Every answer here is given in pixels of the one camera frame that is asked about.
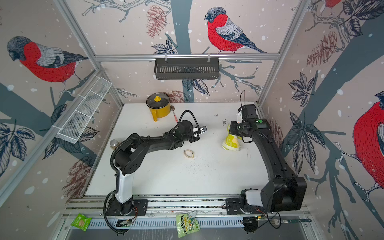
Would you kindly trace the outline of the yellow-green white towel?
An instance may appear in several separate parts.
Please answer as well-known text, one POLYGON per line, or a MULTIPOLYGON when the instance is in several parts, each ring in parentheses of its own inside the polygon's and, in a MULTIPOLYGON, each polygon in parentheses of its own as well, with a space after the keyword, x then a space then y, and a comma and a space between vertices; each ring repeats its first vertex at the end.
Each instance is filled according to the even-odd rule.
POLYGON ((225 150, 237 152, 240 150, 239 138, 235 135, 230 134, 229 131, 230 131, 230 125, 227 126, 228 135, 223 141, 222 147, 225 150))

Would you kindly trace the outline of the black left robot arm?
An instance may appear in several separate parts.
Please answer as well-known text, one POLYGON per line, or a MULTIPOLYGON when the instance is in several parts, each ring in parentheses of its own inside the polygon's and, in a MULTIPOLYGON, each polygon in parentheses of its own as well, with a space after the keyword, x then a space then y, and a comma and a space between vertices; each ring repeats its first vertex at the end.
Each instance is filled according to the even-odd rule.
POLYGON ((134 172, 142 165, 147 154, 174 150, 183 146, 184 142, 194 143, 208 129, 205 126, 194 126, 187 120, 182 120, 170 131, 159 137, 143 137, 131 134, 114 150, 110 165, 115 171, 116 188, 106 197, 103 206, 105 217, 144 216, 147 200, 134 200, 134 172))

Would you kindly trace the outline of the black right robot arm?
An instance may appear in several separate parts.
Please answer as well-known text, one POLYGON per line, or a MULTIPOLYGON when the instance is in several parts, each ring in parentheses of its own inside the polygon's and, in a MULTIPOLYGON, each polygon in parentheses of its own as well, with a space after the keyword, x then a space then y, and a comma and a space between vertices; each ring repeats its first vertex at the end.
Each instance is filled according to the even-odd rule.
POLYGON ((252 139, 266 166, 269 182, 261 189, 261 202, 267 212, 297 211, 302 207, 307 183, 288 166, 276 145, 271 126, 266 119, 232 121, 231 135, 252 139))

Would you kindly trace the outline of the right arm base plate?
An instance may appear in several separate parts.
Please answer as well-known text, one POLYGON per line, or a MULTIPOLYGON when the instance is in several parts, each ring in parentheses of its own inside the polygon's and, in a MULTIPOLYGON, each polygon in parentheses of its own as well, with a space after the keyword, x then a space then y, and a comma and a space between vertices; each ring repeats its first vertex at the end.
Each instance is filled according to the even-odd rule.
POLYGON ((263 207, 251 206, 246 200, 239 198, 232 198, 225 200, 225 210, 228 215, 264 215, 263 207))

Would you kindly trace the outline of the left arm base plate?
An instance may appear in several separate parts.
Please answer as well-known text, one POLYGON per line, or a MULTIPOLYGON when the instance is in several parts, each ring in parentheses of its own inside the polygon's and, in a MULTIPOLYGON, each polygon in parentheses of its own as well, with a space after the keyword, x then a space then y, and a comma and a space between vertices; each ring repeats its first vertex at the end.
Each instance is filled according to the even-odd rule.
POLYGON ((107 201, 106 216, 145 216, 148 203, 148 200, 131 199, 121 204, 117 199, 113 198, 107 201))

